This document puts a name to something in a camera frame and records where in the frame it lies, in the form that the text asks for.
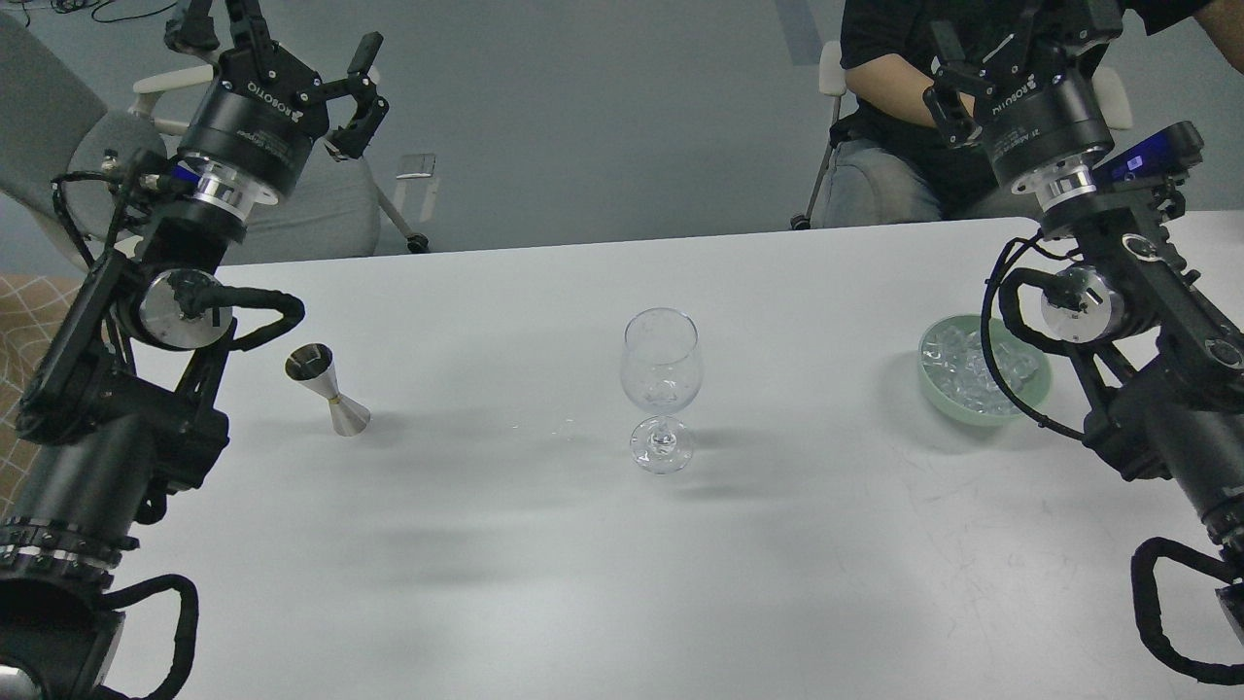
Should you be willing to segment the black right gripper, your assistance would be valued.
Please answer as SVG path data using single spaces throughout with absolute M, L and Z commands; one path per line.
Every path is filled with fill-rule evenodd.
M 937 66 L 923 101 L 950 148 L 979 138 L 998 187 L 1071 157 L 1113 150 L 1088 77 L 1123 35 L 1116 1 L 1021 1 L 1010 61 L 969 61 L 950 21 L 929 22 Z M 964 98 L 979 98 L 977 116 Z

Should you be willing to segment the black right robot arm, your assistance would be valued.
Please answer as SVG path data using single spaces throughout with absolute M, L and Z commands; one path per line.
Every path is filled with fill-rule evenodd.
M 1195 287 L 1164 228 L 1186 213 L 1178 187 L 1200 163 L 1200 136 L 1178 122 L 1113 155 L 1084 58 L 1123 32 L 1115 1 L 1023 2 L 991 52 L 967 53 L 947 19 L 929 31 L 938 63 L 924 101 L 948 145 L 982 145 L 1000 185 L 1037 199 L 1037 237 L 1074 242 L 1061 274 L 1001 262 L 985 310 L 1070 361 L 1088 399 L 1072 438 L 1125 481 L 1178 482 L 1218 548 L 1137 546 L 1141 642 L 1187 678 L 1239 685 L 1240 665 L 1172 647 L 1154 576 L 1164 558 L 1220 581 L 1219 604 L 1242 629 L 1242 331 Z

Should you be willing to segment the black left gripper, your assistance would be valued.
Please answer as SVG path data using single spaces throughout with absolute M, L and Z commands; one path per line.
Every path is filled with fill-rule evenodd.
M 213 1 L 175 1 L 164 29 L 167 48 L 215 61 L 221 39 L 213 6 Z M 271 44 L 258 1 L 224 1 L 224 7 L 235 48 L 219 56 L 178 155 L 195 165 L 214 162 L 241 172 L 258 183 L 262 204 L 276 204 L 292 195 L 315 140 L 326 132 L 323 104 L 350 96 L 355 116 L 328 132 L 326 148 L 338 162 L 360 159 L 391 109 L 369 77 L 383 35 L 373 31 L 360 39 L 345 80 L 317 85 L 318 71 L 284 48 L 272 48 L 267 63 L 258 67 L 249 46 Z

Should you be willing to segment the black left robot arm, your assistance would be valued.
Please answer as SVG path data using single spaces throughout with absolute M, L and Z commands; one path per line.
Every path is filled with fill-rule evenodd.
M 226 359 L 291 332 L 297 297 L 221 283 L 255 205 L 294 193 L 313 145 L 360 159 L 391 108 L 364 34 L 342 80 L 326 81 L 267 31 L 255 1 L 226 2 L 221 50 L 208 1 L 182 1 L 165 40 L 200 53 L 210 86 L 177 150 L 137 145 L 49 179 L 51 208 L 85 259 L 85 283 L 17 403 L 15 433 L 40 448 L 2 521 L 2 696 L 116 699 L 104 678 L 124 609 L 173 592 L 170 666 L 151 693 L 190 678 L 199 597 L 160 574 L 113 589 L 133 523 L 202 486 L 229 441 L 215 407 Z

